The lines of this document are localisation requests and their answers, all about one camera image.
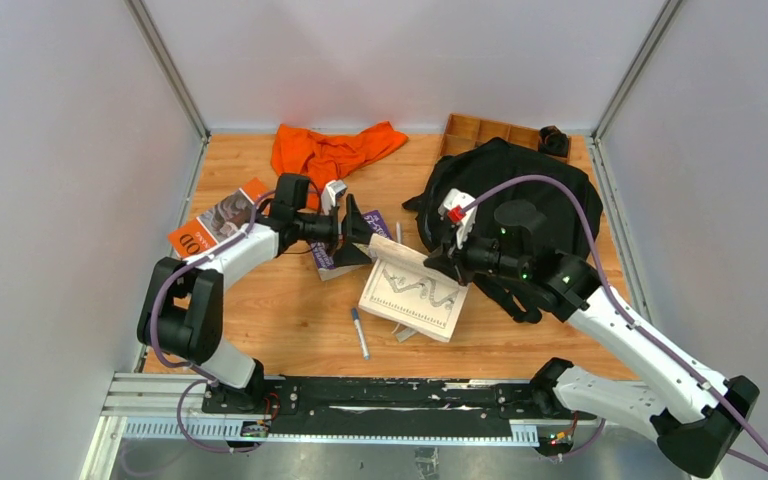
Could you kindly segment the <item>green treehouse paperback book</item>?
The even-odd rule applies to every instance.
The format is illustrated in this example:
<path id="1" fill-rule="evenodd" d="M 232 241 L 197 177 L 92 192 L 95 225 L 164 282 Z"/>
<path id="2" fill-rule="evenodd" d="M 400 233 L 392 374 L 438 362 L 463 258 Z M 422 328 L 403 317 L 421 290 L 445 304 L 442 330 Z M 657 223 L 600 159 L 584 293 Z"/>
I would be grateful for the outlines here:
<path id="1" fill-rule="evenodd" d="M 358 301 L 372 315 L 448 343 L 468 288 L 424 266 L 427 256 L 374 234 L 368 247 L 374 264 Z"/>

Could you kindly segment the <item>black student backpack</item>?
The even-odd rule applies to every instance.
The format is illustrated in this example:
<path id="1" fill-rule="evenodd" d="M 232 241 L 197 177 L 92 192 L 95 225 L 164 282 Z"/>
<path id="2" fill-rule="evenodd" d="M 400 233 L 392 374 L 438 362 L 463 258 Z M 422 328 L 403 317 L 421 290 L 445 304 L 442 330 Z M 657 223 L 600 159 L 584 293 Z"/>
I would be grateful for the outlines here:
<path id="1" fill-rule="evenodd" d="M 476 275 L 474 284 L 515 322 L 539 322 L 548 312 L 565 320 L 599 286 L 588 266 L 599 233 L 602 201 L 582 170 L 500 138 L 434 165 L 424 190 L 403 209 L 416 215 L 420 240 L 439 244 L 437 208 L 450 189 L 475 198 L 470 236 L 522 236 L 532 253 L 532 277 L 513 281 Z"/>

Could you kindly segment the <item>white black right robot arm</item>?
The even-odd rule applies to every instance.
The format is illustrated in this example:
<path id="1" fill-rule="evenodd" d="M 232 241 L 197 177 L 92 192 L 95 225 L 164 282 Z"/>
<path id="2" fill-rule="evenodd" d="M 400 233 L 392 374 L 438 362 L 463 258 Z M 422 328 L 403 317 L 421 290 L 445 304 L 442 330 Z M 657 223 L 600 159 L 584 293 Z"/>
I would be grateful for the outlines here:
<path id="1" fill-rule="evenodd" d="M 476 200 L 457 189 L 442 201 L 440 245 L 426 267 L 464 284 L 476 275 L 525 287 L 541 310 L 595 339 L 632 370 L 639 385 L 594 375 L 553 358 L 533 377 L 531 403 L 544 417 L 565 409 L 596 415 L 653 441 L 684 472 L 710 477 L 760 395 L 677 347 L 605 284 L 583 258 L 555 248 L 546 217 L 525 200 L 496 208 L 492 237 L 477 234 Z"/>

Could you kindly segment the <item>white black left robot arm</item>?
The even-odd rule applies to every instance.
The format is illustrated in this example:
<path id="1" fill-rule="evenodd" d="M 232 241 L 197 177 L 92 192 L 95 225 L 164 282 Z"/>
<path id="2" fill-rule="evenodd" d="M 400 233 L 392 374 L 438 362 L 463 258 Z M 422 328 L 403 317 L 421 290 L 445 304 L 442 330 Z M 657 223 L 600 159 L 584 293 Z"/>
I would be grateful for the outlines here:
<path id="1" fill-rule="evenodd" d="M 305 175 L 280 175 L 244 211 L 240 230 L 202 253 L 164 257 L 152 271 L 138 341 L 164 366 L 196 372 L 207 392 L 243 413 L 258 411 L 270 395 L 263 364 L 224 337 L 225 292 L 299 241 L 324 245 L 338 266 L 371 261 L 374 231 L 345 184 L 323 187 L 318 208 L 307 205 L 311 185 Z"/>

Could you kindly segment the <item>orange cloth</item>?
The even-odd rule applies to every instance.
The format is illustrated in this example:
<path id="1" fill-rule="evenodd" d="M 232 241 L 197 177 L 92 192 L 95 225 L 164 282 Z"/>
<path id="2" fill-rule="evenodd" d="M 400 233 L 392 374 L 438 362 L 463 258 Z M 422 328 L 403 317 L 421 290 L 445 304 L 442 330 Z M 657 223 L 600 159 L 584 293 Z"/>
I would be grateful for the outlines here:
<path id="1" fill-rule="evenodd" d="M 279 126 L 270 164 L 277 175 L 301 174 L 322 192 L 326 184 L 391 155 L 409 140 L 385 121 L 354 135 L 325 135 L 310 129 Z"/>

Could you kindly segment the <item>wooden compartment tray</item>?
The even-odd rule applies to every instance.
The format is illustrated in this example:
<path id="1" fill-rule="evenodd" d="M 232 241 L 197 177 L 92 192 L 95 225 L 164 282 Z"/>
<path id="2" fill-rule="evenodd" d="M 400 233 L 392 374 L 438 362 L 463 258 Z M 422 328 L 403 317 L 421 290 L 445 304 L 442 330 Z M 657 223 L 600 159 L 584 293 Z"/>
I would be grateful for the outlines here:
<path id="1" fill-rule="evenodd" d="M 473 150 L 494 138 L 500 138 L 510 144 L 538 151 L 538 131 L 540 129 L 464 114 L 451 113 L 448 116 L 443 130 L 443 136 L 439 144 L 437 156 L 444 157 L 459 155 Z M 568 164 L 570 162 L 572 150 L 572 140 L 570 136 L 569 139 L 570 150 L 569 156 L 566 159 L 550 155 L 548 156 Z"/>

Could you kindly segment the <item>orange cover book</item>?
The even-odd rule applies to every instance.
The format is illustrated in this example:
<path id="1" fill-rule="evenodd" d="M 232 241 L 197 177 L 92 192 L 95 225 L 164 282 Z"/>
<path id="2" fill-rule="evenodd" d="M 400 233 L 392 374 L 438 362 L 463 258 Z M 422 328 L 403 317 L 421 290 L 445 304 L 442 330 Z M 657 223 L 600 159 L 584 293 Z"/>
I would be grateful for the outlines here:
<path id="1" fill-rule="evenodd" d="M 267 192 L 266 185 L 254 178 L 205 212 L 172 231 L 167 240 L 179 258 L 203 253 L 243 228 L 254 201 Z"/>

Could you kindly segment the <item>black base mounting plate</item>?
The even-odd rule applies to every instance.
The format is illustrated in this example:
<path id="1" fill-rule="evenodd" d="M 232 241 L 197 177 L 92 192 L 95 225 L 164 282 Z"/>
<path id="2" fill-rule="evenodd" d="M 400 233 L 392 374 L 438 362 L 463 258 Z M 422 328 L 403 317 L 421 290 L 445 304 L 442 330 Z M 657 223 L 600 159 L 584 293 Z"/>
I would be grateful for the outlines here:
<path id="1" fill-rule="evenodd" d="M 260 397 L 210 387 L 207 414 L 258 415 L 274 435 L 354 438 L 478 438 L 512 434 L 511 423 L 566 427 L 590 421 L 526 381 L 269 376 Z"/>

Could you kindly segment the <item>aluminium frame rail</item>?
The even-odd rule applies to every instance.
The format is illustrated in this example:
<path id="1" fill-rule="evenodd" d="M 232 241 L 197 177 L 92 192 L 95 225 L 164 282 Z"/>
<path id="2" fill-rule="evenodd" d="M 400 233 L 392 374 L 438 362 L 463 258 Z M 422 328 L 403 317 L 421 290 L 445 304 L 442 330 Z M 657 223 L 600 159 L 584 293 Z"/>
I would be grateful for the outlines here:
<path id="1" fill-rule="evenodd" d="M 679 479 L 640 435 L 525 380 L 270 376 L 248 408 L 191 374 L 117 373 L 84 479 Z"/>

